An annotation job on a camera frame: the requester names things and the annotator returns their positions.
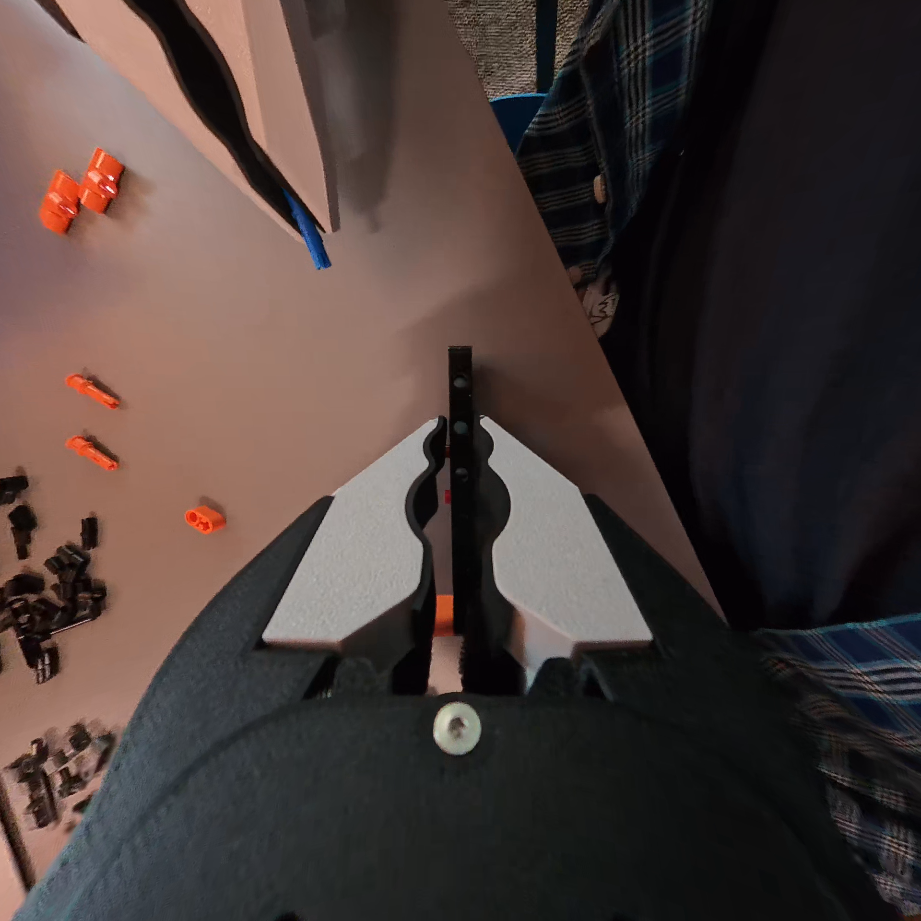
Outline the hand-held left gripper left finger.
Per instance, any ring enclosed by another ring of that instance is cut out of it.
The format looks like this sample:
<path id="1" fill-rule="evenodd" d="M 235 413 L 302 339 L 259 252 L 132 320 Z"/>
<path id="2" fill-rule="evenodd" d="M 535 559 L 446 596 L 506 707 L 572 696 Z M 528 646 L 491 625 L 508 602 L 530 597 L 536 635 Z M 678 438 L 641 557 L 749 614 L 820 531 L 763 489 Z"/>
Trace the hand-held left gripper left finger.
<path id="1" fill-rule="evenodd" d="M 369 661 L 426 681 L 436 591 L 425 525 L 438 509 L 447 420 L 438 416 L 331 497 L 261 639 Z"/>

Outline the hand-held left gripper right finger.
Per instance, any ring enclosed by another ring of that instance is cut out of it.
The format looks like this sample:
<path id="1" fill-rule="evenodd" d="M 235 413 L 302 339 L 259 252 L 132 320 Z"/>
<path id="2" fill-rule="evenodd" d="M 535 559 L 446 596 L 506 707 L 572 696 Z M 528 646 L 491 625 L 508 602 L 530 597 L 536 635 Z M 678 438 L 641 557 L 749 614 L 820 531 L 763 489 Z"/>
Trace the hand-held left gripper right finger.
<path id="1" fill-rule="evenodd" d="M 643 649 L 653 636 L 579 488 L 489 416 L 486 459 L 509 510 L 489 551 L 511 607 L 504 646 L 533 681 L 550 660 Z"/>

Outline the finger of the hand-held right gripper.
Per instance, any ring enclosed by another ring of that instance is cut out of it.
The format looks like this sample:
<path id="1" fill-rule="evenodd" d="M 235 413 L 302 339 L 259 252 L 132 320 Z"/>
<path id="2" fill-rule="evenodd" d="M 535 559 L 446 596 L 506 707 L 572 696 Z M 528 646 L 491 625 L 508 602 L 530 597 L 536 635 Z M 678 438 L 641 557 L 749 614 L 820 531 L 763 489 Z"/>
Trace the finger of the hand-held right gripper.
<path id="1" fill-rule="evenodd" d="M 63 28 L 138 89 L 169 124 L 289 236 L 291 182 L 245 124 L 223 52 L 186 2 L 54 2 Z"/>
<path id="2" fill-rule="evenodd" d="M 137 2 L 214 165 L 301 233 L 339 227 L 335 167 L 304 2 Z"/>

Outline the blue lego pin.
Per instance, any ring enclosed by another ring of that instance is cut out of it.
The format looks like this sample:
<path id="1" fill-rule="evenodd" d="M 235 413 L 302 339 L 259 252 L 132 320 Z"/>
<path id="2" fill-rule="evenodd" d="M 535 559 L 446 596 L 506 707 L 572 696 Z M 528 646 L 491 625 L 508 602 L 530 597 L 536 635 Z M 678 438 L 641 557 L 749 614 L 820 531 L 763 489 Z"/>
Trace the blue lego pin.
<path id="1" fill-rule="evenodd" d="M 331 268 L 331 261 L 315 218 L 296 196 L 287 190 L 283 190 L 283 194 L 314 267 L 317 270 Z"/>

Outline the black lego frame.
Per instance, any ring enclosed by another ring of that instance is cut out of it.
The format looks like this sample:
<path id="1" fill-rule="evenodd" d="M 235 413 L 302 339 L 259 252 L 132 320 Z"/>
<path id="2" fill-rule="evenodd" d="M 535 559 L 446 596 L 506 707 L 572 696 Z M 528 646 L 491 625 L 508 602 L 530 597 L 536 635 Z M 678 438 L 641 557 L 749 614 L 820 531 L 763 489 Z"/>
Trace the black lego frame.
<path id="1" fill-rule="evenodd" d="M 452 346 L 448 351 L 449 418 L 446 458 L 449 462 L 452 604 L 446 596 L 437 602 L 436 627 L 440 636 L 461 637 L 474 582 L 475 475 L 472 349 Z"/>

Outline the orange lego pin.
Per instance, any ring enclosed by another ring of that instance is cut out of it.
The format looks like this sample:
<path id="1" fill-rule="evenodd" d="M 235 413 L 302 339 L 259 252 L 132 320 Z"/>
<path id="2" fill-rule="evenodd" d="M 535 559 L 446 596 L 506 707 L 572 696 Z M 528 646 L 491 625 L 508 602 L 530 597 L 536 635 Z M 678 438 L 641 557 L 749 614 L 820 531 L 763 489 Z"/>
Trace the orange lego pin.
<path id="1" fill-rule="evenodd" d="M 121 399 L 102 387 L 92 377 L 71 374 L 64 379 L 64 383 L 68 388 L 108 409 L 115 410 L 121 406 Z"/>
<path id="2" fill-rule="evenodd" d="M 64 445 L 77 456 L 92 462 L 106 472 L 114 472 L 121 467 L 119 460 L 92 437 L 72 436 L 64 442 Z"/>

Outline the pile of black lego pieces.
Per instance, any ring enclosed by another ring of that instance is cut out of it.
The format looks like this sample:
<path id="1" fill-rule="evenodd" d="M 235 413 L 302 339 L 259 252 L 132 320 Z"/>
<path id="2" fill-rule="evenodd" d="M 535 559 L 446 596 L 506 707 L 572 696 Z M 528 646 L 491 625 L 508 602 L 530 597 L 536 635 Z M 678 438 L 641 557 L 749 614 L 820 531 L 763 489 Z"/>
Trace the pile of black lego pieces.
<path id="1" fill-rule="evenodd" d="M 108 607 L 106 581 L 94 570 L 103 534 L 96 513 L 79 522 L 75 540 L 60 543 L 44 558 L 34 554 L 40 518 L 30 500 L 30 479 L 18 466 L 1 478 L 2 634 L 10 634 L 36 685 L 60 673 L 57 639 L 87 626 Z"/>

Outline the dark navy t-shirt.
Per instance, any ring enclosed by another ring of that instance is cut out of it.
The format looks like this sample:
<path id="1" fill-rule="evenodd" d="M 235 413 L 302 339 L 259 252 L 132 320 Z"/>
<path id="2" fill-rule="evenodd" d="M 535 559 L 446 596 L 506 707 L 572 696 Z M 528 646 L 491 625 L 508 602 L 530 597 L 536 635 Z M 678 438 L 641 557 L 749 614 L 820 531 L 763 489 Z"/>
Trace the dark navy t-shirt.
<path id="1" fill-rule="evenodd" d="M 919 614 L 920 3 L 716 2 L 602 346 L 732 626 Z"/>

